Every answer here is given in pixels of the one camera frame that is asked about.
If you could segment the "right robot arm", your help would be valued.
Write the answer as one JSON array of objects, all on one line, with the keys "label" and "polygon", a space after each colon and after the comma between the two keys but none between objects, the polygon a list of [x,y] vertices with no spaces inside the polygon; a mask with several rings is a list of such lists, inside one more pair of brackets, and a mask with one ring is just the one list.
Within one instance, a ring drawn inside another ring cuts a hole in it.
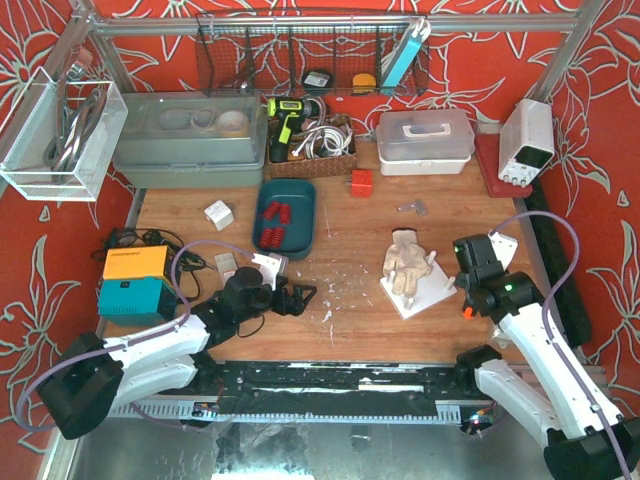
[{"label": "right robot arm", "polygon": [[589,377],[552,324],[545,300],[523,272],[455,280],[463,314],[490,318],[526,359],[536,391],[489,345],[459,354],[455,382],[500,404],[541,446],[555,479],[628,479],[639,462],[639,420],[625,418]]}]

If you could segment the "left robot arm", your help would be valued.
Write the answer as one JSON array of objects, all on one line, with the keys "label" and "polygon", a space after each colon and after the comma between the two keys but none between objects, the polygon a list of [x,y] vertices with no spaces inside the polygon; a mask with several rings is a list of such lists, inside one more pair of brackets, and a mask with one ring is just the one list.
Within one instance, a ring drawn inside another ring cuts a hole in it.
[{"label": "left robot arm", "polygon": [[242,323],[267,312],[299,316],[317,292],[312,285],[247,286],[228,281],[190,313],[134,335],[79,336],[37,394],[67,440],[98,427],[115,408],[197,383],[212,374],[209,349],[231,339]]}]

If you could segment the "orange black screwdriver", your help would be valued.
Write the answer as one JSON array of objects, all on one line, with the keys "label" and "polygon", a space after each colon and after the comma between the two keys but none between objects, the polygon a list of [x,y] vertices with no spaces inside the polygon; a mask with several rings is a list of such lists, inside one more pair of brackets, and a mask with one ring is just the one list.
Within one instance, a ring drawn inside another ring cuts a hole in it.
[{"label": "orange black screwdriver", "polygon": [[468,301],[466,301],[463,305],[462,313],[464,318],[471,319],[475,316],[474,307]]}]

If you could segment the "white work glove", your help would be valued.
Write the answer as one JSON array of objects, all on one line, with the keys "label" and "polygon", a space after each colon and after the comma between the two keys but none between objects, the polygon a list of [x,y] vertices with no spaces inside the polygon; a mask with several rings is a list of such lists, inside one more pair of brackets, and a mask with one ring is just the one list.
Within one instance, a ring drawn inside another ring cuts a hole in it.
[{"label": "white work glove", "polygon": [[425,249],[418,244],[417,232],[414,229],[393,230],[392,243],[383,262],[383,275],[391,283],[392,293],[413,298],[419,280],[432,270]]}]

